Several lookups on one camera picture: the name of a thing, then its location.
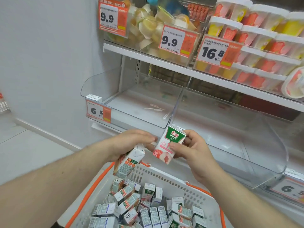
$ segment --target plastic shopping basket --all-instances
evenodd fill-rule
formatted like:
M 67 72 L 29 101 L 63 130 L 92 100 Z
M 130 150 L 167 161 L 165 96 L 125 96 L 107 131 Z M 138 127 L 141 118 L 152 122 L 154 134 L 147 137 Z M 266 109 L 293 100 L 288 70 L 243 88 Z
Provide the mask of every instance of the plastic shopping basket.
M 98 177 L 65 228 L 87 228 L 89 226 L 94 206 L 105 201 L 113 181 L 117 178 L 113 176 L 113 166 L 114 163 Z M 166 198 L 184 197 L 185 207 L 190 209 L 194 205 L 204 210 L 208 227 L 226 228 L 224 214 L 209 192 L 144 163 L 136 165 L 128 178 L 141 186 L 145 183 L 152 183 L 161 187 L 165 197 L 161 205 Z

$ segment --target price label 16.8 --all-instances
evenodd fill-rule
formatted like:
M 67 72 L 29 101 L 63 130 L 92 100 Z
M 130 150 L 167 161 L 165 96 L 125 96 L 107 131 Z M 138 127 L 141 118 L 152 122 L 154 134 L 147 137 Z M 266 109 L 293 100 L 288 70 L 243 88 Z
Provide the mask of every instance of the price label 16.8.
M 87 116 L 111 123 L 111 108 L 97 104 L 89 99 L 87 101 Z
M 99 28 L 101 30 L 126 36 L 128 9 L 117 0 L 99 0 Z
M 304 204 L 304 183 L 290 177 L 271 188 L 272 191 Z
M 229 40 L 205 35 L 196 60 L 223 68 L 230 68 L 237 59 L 242 45 Z
M 158 48 L 189 57 L 196 37 L 193 32 L 165 25 Z

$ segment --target baseboard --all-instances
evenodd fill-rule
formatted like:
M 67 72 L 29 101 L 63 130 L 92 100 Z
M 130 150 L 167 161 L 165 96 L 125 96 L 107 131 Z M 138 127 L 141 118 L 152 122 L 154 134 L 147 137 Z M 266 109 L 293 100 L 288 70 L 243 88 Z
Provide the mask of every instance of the baseboard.
M 61 146 L 65 147 L 65 148 L 67 148 L 67 149 L 69 149 L 73 152 L 77 152 L 77 151 L 82 149 L 79 146 L 76 146 L 76 145 L 74 145 L 74 144 L 72 144 L 72 143 L 54 135 L 54 134 L 51 134 L 51 133 L 49 133 L 49 132 L 47 132 L 47 131 L 39 128 L 39 127 L 36 127 L 36 126 L 34 126 L 34 125 L 32 125 L 28 122 L 25 122 L 21 119 L 16 118 L 14 121 L 17 125 L 22 126 L 25 129 L 30 130 L 30 131 L 32 131 L 36 134 L 39 134 L 40 136 L 42 136 L 44 138 L 47 138 L 47 139 L 57 143 L 58 145 L 61 145 Z

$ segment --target left hand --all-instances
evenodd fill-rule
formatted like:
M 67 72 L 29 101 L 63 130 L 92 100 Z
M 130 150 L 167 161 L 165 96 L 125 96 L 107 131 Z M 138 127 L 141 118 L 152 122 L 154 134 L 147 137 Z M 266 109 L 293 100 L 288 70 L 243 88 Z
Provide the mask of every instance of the left hand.
M 104 150 L 107 162 L 116 161 L 120 155 L 129 152 L 138 143 L 149 144 L 155 142 L 157 137 L 143 130 L 127 130 L 121 134 L 93 144 L 97 150 Z

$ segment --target hand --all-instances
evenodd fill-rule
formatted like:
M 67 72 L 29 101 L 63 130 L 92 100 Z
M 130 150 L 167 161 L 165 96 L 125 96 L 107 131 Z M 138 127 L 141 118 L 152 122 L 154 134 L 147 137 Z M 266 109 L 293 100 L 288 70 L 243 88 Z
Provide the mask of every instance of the hand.
M 93 144 L 94 149 L 104 150 L 103 155 L 107 162 L 116 161 L 120 155 L 132 150 L 138 143 L 151 143 L 157 140 L 149 132 L 143 130 L 127 130 L 112 138 Z
M 170 143 L 170 148 L 176 152 L 174 157 L 187 160 L 193 176 L 202 184 L 206 183 L 210 174 L 221 168 L 212 156 L 205 140 L 194 130 L 184 130 L 187 134 L 183 144 Z

